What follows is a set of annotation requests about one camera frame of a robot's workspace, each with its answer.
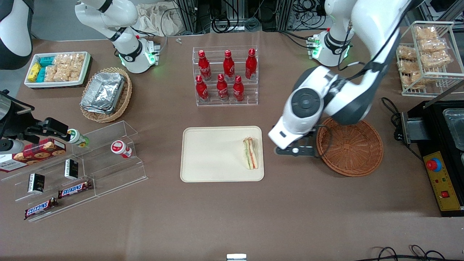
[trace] acrylic bottle rack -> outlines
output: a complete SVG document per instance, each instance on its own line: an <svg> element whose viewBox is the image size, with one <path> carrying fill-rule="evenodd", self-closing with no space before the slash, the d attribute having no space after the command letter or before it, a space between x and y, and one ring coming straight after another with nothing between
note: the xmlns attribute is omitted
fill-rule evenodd
<svg viewBox="0 0 464 261"><path fill-rule="evenodd" d="M137 157L135 144L135 131L125 121L121 121L101 129L85 134L89 140L88 148L79 148L75 145L67 144L67 154L45 160L41 165L32 165L19 169L17 173L2 179L3 181L13 181L15 186L16 202L26 203L24 209L32 208L51 197L58 197L58 191L80 184L86 180L91 180L93 189L81 191L79 193L57 199L58 206L47 211L29 217L27 220L35 222L47 218L73 207L107 195L116 190L125 188L137 182L147 179L142 160ZM110 146L115 140L124 141L132 149L129 158L114 154ZM64 177L64 165L66 159L77 161L79 178L70 180ZM44 192L41 194L27 193L29 174L37 173L45 176Z"/></svg>
<svg viewBox="0 0 464 261"><path fill-rule="evenodd" d="M256 50L256 60L258 66L256 68L256 78L254 80L248 80L245 78L245 62L248 57L248 50L254 48ZM205 81L208 89L210 100L206 103L200 101L198 94L195 89L195 77L200 75L200 69L198 67L198 51L205 51L206 58L208 59L211 66L212 77L211 80ZM232 59L235 63L235 75L242 77L242 83L245 88L245 99L241 103L237 103L233 99L233 84L234 81L227 81L227 90L229 92L229 100L222 102L219 100L218 90L216 84L218 81L218 74L224 74L223 62L224 62L224 51L230 50L232 52ZM259 55L257 46L217 46L217 47L194 47L192 54L193 61L193 91L195 93L195 99L197 106L243 106L243 105L257 105L258 104L258 80L259 80Z"/></svg>

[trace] aluminum foil container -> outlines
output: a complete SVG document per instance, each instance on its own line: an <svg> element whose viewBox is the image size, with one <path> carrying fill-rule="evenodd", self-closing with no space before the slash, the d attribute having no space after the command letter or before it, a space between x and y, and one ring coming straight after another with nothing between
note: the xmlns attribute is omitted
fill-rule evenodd
<svg viewBox="0 0 464 261"><path fill-rule="evenodd" d="M98 73L82 97L81 107L90 112L113 113L123 90L124 81L124 76L119 73Z"/></svg>

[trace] small black box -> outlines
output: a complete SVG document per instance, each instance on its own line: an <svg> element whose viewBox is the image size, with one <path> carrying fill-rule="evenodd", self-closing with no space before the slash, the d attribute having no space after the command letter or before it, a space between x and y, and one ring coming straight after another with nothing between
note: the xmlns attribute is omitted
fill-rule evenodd
<svg viewBox="0 0 464 261"><path fill-rule="evenodd" d="M64 176L69 179L77 179L79 177L79 163L72 159L67 159L64 167Z"/></svg>
<svg viewBox="0 0 464 261"><path fill-rule="evenodd" d="M29 175L29 186L27 188L28 193L43 193L45 186L45 176L40 174L32 173Z"/></svg>

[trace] small bottle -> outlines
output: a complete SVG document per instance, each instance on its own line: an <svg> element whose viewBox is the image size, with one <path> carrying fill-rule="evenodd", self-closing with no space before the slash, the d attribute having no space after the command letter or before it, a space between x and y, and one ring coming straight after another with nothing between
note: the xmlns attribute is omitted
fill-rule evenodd
<svg viewBox="0 0 464 261"><path fill-rule="evenodd" d="M235 63L232 60L232 53L230 50L224 52L224 74L226 75L226 81L233 81L235 76Z"/></svg>
<svg viewBox="0 0 464 261"><path fill-rule="evenodd" d="M243 102L244 91L245 88L243 87L242 78L239 75L235 76L235 83L233 85L233 97L236 102Z"/></svg>
<svg viewBox="0 0 464 261"><path fill-rule="evenodd" d="M115 154L121 155L123 158L128 158L132 155L132 149L122 140L114 141L111 145L111 151Z"/></svg>
<svg viewBox="0 0 464 261"><path fill-rule="evenodd" d="M250 48L248 50L248 58L245 62L245 77L249 80L256 79L256 67L258 66L258 61L255 57L256 50Z"/></svg>
<svg viewBox="0 0 464 261"><path fill-rule="evenodd" d="M198 67L200 68L201 76L205 81L211 80L211 66L206 58L205 51L199 50L198 57L200 58L198 61Z"/></svg>
<svg viewBox="0 0 464 261"><path fill-rule="evenodd" d="M218 88L219 100L221 102L226 102L229 100L229 93L227 92L227 82L224 81L224 74L220 73L218 75Z"/></svg>
<svg viewBox="0 0 464 261"><path fill-rule="evenodd" d="M85 148L87 147L87 145L89 145L89 138L82 135L78 130L69 129L68 134L71 136L69 139L69 143L81 148Z"/></svg>
<svg viewBox="0 0 464 261"><path fill-rule="evenodd" d="M207 103L209 102L209 94L208 94L208 88L206 84L203 82L203 78L201 75L197 75L197 78L195 79L197 82L197 93L198 97L200 98L200 102Z"/></svg>

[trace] yellow control panel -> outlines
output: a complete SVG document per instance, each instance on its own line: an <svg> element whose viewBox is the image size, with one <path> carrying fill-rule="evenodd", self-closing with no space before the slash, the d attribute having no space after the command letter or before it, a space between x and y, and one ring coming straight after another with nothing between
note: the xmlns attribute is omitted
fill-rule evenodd
<svg viewBox="0 0 464 261"><path fill-rule="evenodd" d="M435 197L442 211L461 210L458 197L439 151L423 157Z"/></svg>

